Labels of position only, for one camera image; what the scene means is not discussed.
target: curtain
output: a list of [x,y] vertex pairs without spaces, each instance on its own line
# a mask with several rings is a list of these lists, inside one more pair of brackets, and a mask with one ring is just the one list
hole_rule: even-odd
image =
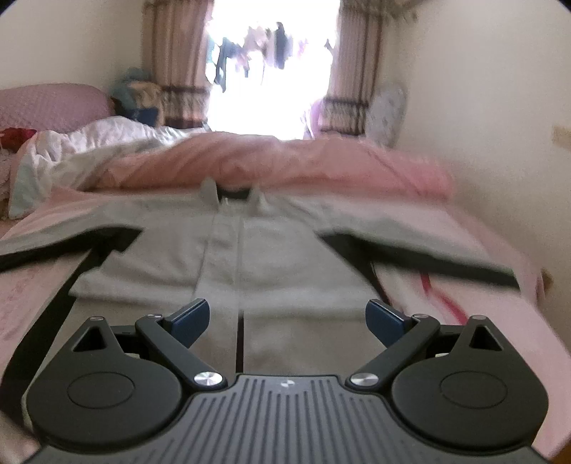
[[214,0],[156,0],[143,9],[143,67],[161,86],[165,124],[177,129],[206,122],[206,24]]
[[380,0],[341,0],[322,131],[360,135],[373,97],[381,46]]

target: wall outlet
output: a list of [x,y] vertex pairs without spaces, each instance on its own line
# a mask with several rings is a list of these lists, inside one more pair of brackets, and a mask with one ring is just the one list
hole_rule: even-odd
[[571,151],[571,128],[553,126],[553,143],[558,147]]

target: silver screw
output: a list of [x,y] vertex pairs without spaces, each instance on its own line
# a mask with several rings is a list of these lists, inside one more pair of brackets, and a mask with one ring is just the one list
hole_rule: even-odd
[[349,380],[358,387],[372,387],[377,384],[379,378],[370,372],[358,372],[353,374]]
[[205,371],[194,376],[194,381],[203,387],[214,387],[222,383],[222,380],[224,378],[218,372]]

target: beige wall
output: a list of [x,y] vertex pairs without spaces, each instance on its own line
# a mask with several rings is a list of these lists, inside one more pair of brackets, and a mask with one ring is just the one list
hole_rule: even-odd
[[409,89],[401,149],[450,161],[459,202],[555,278],[544,309],[571,347],[571,13],[556,0],[426,0],[387,29],[381,74]]
[[45,82],[106,90],[141,63],[143,0],[17,0],[0,16],[0,89]]

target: quilted headboard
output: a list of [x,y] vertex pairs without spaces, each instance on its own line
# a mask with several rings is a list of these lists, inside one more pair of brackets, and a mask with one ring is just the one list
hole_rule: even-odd
[[40,84],[0,90],[0,129],[71,132],[112,116],[108,96],[85,84]]

